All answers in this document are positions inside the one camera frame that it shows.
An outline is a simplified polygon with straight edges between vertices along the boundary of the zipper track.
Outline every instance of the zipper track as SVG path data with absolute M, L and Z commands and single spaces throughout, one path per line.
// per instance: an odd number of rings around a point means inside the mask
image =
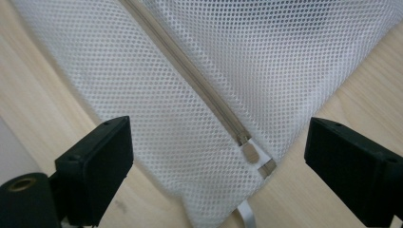
M 239 145 L 247 143 L 251 138 L 249 132 L 148 9 L 137 0 L 119 1 L 139 23 L 174 68 L 179 71 L 183 78 L 199 94 L 234 140 Z

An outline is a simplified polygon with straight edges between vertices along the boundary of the zipper pull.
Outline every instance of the zipper pull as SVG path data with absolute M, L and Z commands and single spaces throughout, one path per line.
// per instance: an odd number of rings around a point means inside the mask
M 246 160 L 256 166 L 264 179 L 270 176 L 276 169 L 277 165 L 275 161 L 264 152 L 254 139 L 250 138 L 243 143 L 241 150 Z

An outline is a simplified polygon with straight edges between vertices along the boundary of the wooden surface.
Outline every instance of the wooden surface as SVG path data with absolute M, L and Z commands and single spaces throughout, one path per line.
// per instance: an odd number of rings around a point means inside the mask
M 7 1 L 0 1 L 0 117 L 42 170 L 99 121 L 88 112 Z M 346 124 L 403 156 L 403 23 L 317 113 Z M 307 129 L 250 204 L 258 227 L 364 227 L 305 164 Z M 137 165 L 101 227 L 189 227 L 178 199 L 161 192 Z M 223 227 L 241 227 L 234 213 Z

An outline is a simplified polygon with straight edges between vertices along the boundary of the white mesh laundry bag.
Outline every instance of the white mesh laundry bag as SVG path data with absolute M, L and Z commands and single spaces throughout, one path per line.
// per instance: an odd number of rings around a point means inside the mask
M 264 184 L 120 2 L 13 2 L 101 119 L 131 117 L 136 162 L 194 226 L 219 226 Z M 403 17 L 402 1 L 144 4 L 276 162 Z

